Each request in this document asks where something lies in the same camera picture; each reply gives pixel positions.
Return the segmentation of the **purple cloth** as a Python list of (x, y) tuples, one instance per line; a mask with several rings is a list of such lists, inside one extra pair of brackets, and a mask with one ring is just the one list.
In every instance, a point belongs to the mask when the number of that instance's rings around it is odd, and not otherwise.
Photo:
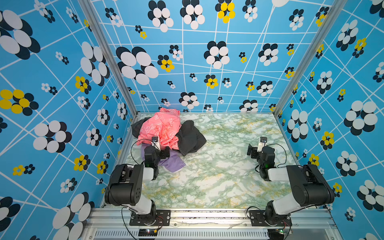
[(147, 168), (155, 169), (162, 166), (170, 173), (176, 173), (186, 166), (176, 151), (170, 151), (169, 156), (162, 159), (161, 157), (165, 155), (158, 148), (149, 144), (142, 144), (141, 153), (144, 165)]

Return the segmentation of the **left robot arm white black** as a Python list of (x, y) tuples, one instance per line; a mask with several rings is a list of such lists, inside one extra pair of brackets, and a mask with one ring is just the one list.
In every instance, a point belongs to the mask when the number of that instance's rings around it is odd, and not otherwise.
[(170, 211), (158, 211), (153, 200), (142, 193), (143, 182), (154, 181), (159, 174), (159, 162), (170, 156), (170, 148), (159, 150), (155, 146), (144, 149), (144, 163), (117, 165), (105, 192), (105, 202), (131, 211), (131, 226), (165, 225)]

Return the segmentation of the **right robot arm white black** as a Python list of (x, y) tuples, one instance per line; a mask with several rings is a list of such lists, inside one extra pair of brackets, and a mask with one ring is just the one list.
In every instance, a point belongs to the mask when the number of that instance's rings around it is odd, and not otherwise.
[(286, 182), (291, 193), (267, 203), (263, 213), (264, 221), (271, 226), (285, 222), (290, 214), (307, 207), (332, 204), (335, 194), (315, 165), (275, 166), (275, 149), (260, 143), (248, 146), (247, 155), (256, 159), (255, 171), (266, 182)]

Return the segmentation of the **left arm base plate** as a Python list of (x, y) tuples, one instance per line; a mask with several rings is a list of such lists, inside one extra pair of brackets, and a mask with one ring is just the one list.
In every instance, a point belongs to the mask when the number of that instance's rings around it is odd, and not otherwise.
[(170, 210), (156, 210), (147, 215), (138, 215), (131, 212), (130, 226), (163, 227), (169, 226), (171, 220)]

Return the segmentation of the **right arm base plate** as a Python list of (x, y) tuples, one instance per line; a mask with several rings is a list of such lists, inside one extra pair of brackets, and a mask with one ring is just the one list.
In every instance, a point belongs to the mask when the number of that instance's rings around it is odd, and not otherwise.
[(282, 229), (292, 226), (292, 219), (289, 216), (269, 218), (265, 211), (256, 209), (248, 210), (247, 216), (251, 221), (252, 227), (276, 227)]

